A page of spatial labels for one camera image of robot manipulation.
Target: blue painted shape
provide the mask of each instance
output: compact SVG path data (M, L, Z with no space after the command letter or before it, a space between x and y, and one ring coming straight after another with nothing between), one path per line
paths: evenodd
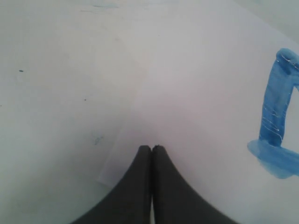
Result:
M281 49L276 54L264 96L259 139L247 145L264 168L280 179L299 176L299 154L281 147L294 87L299 90L299 56Z

